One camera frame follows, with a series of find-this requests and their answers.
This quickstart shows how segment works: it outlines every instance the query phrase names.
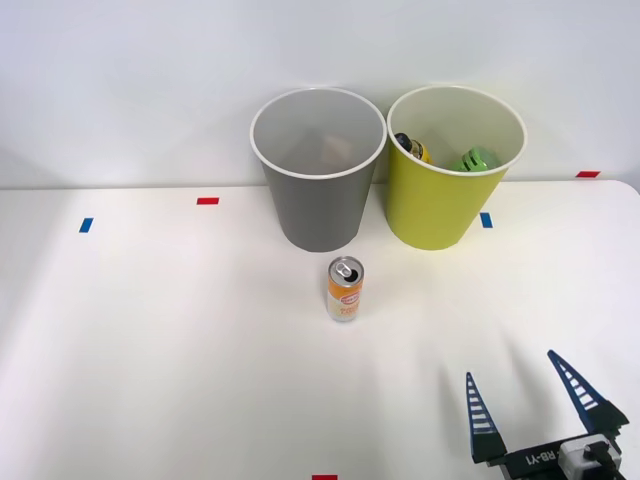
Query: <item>bin rim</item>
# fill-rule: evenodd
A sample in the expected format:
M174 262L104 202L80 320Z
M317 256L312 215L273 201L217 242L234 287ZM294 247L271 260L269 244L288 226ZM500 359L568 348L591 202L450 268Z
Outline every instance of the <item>bin rim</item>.
M522 136L523 136L522 146L520 147L520 150L515 155L515 157L513 157L509 162L505 163L504 165L500 165L498 168L493 168L491 170L487 170L487 171L484 171L484 172L457 172L457 171L454 171L454 170L448 170L446 168L436 167L435 165L430 165L430 164L428 164L426 162L418 160L413 155L411 155L409 152L407 152L404 148L402 148L400 143L398 143L398 140L396 140L396 138L395 138L395 136L393 134L393 130L391 129L391 119L393 117L393 112L395 111L396 107L400 104L400 102L402 102L407 97L415 95L416 93L422 92L424 90L436 90L436 89L467 90L467 91L482 95L484 97L490 98L494 102L497 102L500 105L502 105L504 108L506 108L516 118L516 120L518 121L518 124L520 125L520 128L522 130ZM426 87L416 88L415 90L411 90L410 92L407 92L404 95L402 95L395 102L393 102L393 105L391 106L391 109L389 110L389 114L387 115L387 134L389 135L389 138L391 139L391 142L393 143L393 145L405 157L407 157L409 160L413 161L418 166L420 166L422 168L426 168L428 170L433 170L434 172L443 173L445 175L451 175L451 176L454 176L454 177L484 177L486 175L493 175L495 173L502 172L503 170L507 170L513 164L515 164L518 160L520 160L520 157L522 157L522 153L524 152L525 148L527 147L527 143L528 143L527 127L526 127L524 121L522 120L522 117L520 116L520 114L511 105L509 105L504 100L501 100L500 98L496 97L495 95L492 95L490 93L484 92L484 91L482 91L480 89L477 89L477 88L474 88L474 87L468 87L466 85L455 85L455 84L452 84L452 85L448 85L448 84L447 85L427 85Z
M260 150L258 150L258 147L256 145L255 139L253 137L254 137L254 130L255 130L255 127L256 127L256 123L258 122L258 119L260 118L262 113L267 108L269 108L272 104L274 104L275 102L277 102L279 100L282 100L285 97L288 97L289 95L294 95L296 93L301 93L301 92L309 92L309 91L312 91L312 90L323 90L323 91L330 91L330 92L339 92L339 93L344 93L344 94L350 95L350 96L355 97L358 100L366 103L369 107L371 107L371 109L378 116L378 119L380 120L380 125L382 125L382 135L381 135L382 138L381 138L380 144L376 148L375 152L369 158L367 158L364 162L361 162L358 165L356 165L355 167L349 168L348 170L343 170L342 172L328 173L328 174L324 174L324 175L309 175L309 174L305 174L305 173L292 172L291 170L286 170L286 169L284 169L282 167L279 167L276 164L274 164L274 163L270 162L269 160L267 160L265 158L265 156L262 155ZM358 95L357 93L353 93L353 92L350 92L349 90L344 90L342 88L335 88L335 87L305 87L305 88L297 88L295 90L291 90L291 91L288 91L286 93L283 93L282 95L278 95L277 97L275 97L275 98L271 99L270 101L268 101L267 103L265 103L262 106L262 108L260 108L260 110L258 110L256 115L253 117L253 120L251 121L251 128L249 129L249 141L251 142L251 149L253 150L253 153L256 154L256 156L260 159L260 161L262 163L267 165L269 168L275 170L276 172L282 173L282 174L287 175L289 177L300 178L300 179L303 179L303 180L330 180L332 178L345 177L345 176L350 175L352 173L355 173L355 172L357 172L359 170L362 170L367 165L369 165L371 162L375 161L376 158L378 158L378 156L380 155L380 152L382 152L382 149L384 148L385 144L387 143L387 122L385 122L384 116L380 112L380 109L378 107L376 107L373 104L373 102L367 100L362 95Z

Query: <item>can pull tab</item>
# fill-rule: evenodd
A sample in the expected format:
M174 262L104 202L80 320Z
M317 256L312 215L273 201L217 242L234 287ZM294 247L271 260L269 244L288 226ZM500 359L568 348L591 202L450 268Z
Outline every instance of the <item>can pull tab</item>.
M336 272L342 275L342 277L349 283L353 283L358 279L358 272L349 268L342 262L336 265Z
M339 263L336 265L336 272L338 272L344 278L349 278L351 276L351 269L344 263Z

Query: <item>beverage can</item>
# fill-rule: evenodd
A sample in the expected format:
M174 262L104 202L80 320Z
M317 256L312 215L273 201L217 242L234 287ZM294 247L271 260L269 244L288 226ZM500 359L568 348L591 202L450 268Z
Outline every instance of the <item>beverage can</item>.
M329 264L327 310L337 322L356 318L360 306L360 292L364 267L353 257L338 257Z

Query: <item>can lid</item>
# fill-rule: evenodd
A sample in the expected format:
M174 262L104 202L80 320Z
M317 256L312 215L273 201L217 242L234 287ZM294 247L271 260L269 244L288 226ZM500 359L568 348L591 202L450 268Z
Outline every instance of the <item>can lid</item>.
M336 258L329 265L329 276L343 287L356 285L364 275L362 264L353 257Z

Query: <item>white tabletop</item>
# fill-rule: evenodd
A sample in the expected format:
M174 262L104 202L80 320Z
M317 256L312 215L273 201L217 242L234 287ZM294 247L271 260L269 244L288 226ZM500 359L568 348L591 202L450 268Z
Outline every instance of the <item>white tabletop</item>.
M503 183L492 229L425 252L382 190L327 254L262 187L0 192L0 478L499 479L464 374L510 450L584 433L549 348L629 417L639 477L640 196ZM366 270L350 324L324 307L338 254Z

